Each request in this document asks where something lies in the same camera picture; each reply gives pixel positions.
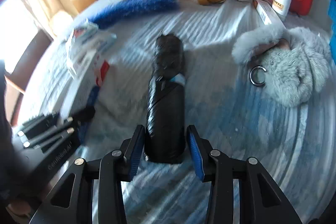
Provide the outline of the black umbrella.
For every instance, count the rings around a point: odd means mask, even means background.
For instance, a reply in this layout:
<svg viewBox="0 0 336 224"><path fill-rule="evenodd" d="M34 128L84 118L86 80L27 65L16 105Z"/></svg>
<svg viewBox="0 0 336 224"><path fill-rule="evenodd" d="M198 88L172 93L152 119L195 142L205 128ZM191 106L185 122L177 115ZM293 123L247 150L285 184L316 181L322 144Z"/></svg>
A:
<svg viewBox="0 0 336 224"><path fill-rule="evenodd" d="M144 153L148 161L179 164L185 151L185 55L174 34L155 42L149 81Z"/></svg>

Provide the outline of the white plastic jar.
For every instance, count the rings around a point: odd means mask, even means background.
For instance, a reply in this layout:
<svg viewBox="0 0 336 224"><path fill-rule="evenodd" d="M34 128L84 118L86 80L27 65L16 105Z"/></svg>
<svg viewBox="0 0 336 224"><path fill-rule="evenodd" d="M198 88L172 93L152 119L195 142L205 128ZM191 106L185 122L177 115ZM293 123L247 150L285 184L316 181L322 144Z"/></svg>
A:
<svg viewBox="0 0 336 224"><path fill-rule="evenodd" d="M272 9L282 18L288 14L291 5L291 0L273 0Z"/></svg>

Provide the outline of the white red blue box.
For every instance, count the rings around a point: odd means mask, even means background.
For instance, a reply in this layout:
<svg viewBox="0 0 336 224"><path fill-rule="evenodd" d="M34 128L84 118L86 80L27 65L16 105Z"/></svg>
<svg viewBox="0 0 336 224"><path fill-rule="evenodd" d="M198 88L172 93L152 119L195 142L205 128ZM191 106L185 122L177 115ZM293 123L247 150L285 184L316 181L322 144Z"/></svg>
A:
<svg viewBox="0 0 336 224"><path fill-rule="evenodd" d="M66 119L86 106L93 106L109 69L108 61L98 51L87 52L79 73L68 88L60 117Z"/></svg>

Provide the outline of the plastic wrapped tissue pack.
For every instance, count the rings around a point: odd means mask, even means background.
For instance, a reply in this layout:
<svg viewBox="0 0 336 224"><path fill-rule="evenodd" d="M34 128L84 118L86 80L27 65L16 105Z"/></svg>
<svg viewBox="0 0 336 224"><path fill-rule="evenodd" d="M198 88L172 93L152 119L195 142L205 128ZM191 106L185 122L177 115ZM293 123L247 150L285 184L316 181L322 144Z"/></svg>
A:
<svg viewBox="0 0 336 224"><path fill-rule="evenodd" d="M71 31L66 42L66 65L74 79L84 66L84 57L88 52L105 54L116 42L117 35L101 30L97 24L85 21Z"/></svg>

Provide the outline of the grey fluffy rabbit plush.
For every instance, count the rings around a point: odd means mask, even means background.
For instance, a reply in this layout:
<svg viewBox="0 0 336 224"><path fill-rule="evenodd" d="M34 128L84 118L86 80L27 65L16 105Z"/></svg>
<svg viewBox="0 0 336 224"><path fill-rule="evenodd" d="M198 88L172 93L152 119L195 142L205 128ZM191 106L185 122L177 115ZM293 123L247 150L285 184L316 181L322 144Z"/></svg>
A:
<svg viewBox="0 0 336 224"><path fill-rule="evenodd" d="M245 32L234 43L232 57L238 64L262 66L266 93L286 107L321 92L330 75L329 45L304 27L270 24Z"/></svg>

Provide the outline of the long white medicine box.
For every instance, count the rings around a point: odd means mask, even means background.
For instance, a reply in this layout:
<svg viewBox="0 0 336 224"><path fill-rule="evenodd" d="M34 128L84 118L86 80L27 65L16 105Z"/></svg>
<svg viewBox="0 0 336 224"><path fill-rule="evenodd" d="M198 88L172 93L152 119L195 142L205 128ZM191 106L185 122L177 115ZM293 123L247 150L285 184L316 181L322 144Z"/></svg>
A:
<svg viewBox="0 0 336 224"><path fill-rule="evenodd" d="M253 5L265 25L273 24L283 28L285 27L268 2L263 0L253 0Z"/></svg>

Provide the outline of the blue fluffy duster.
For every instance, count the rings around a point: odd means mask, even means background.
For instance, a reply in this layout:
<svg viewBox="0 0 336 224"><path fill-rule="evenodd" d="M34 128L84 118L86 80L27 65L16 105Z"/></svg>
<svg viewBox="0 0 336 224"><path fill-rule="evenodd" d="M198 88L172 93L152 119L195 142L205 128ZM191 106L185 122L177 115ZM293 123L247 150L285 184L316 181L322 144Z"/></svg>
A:
<svg viewBox="0 0 336 224"><path fill-rule="evenodd" d="M123 0L107 6L96 15L90 16L88 21L103 30L121 20L177 9L179 9L178 0Z"/></svg>

